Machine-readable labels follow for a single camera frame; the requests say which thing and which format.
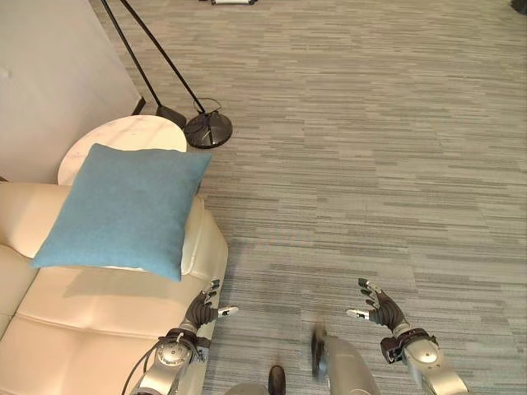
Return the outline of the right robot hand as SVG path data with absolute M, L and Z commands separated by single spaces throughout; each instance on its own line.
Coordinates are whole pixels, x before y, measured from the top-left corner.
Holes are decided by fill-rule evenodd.
M 366 278 L 359 278 L 357 284 L 371 308 L 368 310 L 347 309 L 347 316 L 387 327 L 393 334 L 411 328 L 403 310 L 378 285 Z

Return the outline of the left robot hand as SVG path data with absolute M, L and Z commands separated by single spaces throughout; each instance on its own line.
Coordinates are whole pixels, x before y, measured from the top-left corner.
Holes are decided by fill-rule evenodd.
M 212 306 L 212 297 L 217 294 L 221 281 L 214 279 L 204 289 L 199 291 L 187 308 L 181 327 L 196 333 L 203 325 L 212 323 L 219 318 L 229 317 L 239 312 L 237 306 L 215 308 Z

